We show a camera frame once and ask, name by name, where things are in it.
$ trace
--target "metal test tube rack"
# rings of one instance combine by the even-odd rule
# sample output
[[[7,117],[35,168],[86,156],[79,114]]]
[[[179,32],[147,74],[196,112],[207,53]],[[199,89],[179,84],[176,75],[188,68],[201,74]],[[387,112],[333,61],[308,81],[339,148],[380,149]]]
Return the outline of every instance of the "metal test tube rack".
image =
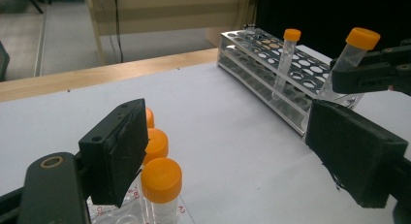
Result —
[[[301,121],[330,74],[330,66],[296,48],[285,75],[277,70],[282,40],[259,28],[225,32],[221,37],[218,66],[241,81],[303,136]],[[277,76],[287,81],[282,92],[273,89]],[[272,100],[272,92],[281,99]]]

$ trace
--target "test tube rack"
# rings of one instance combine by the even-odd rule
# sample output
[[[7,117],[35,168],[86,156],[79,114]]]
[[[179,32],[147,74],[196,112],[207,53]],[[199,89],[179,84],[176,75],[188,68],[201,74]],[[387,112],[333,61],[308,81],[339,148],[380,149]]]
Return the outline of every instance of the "test tube rack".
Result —
[[[242,82],[300,135],[301,122],[328,75],[330,65],[296,48],[285,75],[277,70],[283,41],[262,29],[221,33],[218,66]],[[273,89],[276,77],[286,80],[282,92]],[[275,92],[281,99],[273,100]]]

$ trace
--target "floor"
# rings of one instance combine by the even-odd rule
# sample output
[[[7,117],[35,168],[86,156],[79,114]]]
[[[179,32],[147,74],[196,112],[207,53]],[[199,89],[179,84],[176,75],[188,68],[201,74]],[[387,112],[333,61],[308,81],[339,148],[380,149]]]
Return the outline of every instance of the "floor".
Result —
[[[6,80],[100,66],[90,15],[84,0],[0,0],[0,41],[11,60]],[[108,64],[120,63],[115,36],[101,38]],[[215,46],[205,29],[121,35],[123,61],[135,61]]]

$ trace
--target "orange cap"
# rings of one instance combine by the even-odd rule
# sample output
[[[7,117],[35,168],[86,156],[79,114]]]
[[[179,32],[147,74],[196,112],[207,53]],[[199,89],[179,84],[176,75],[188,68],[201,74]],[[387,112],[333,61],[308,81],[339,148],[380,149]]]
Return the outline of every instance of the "orange cap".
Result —
[[[145,148],[145,157],[142,164],[145,165],[149,161],[160,158],[167,157],[169,154],[169,139],[167,135],[156,128],[148,128],[148,145]]]
[[[351,30],[345,42],[353,47],[364,50],[372,50],[380,40],[380,34],[361,27],[355,27]]]
[[[284,39],[288,41],[296,42],[300,39],[301,31],[294,28],[287,28],[284,32]]]
[[[182,171],[170,158],[156,158],[142,169],[142,193],[152,203],[174,200],[181,191]]]
[[[154,128],[154,114],[149,108],[145,108],[145,117],[147,118],[147,128]]]

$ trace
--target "white tabletop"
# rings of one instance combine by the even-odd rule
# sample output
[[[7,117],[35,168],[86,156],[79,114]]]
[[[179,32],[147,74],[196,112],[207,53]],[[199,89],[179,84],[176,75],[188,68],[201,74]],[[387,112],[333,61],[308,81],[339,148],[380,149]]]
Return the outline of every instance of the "white tabletop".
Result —
[[[139,98],[169,137],[197,224],[393,223],[395,199],[361,208],[338,191],[300,135],[215,63],[0,103],[0,194],[22,186],[38,158],[77,153],[102,118]],[[409,107],[386,91],[366,94],[356,111],[410,142]]]

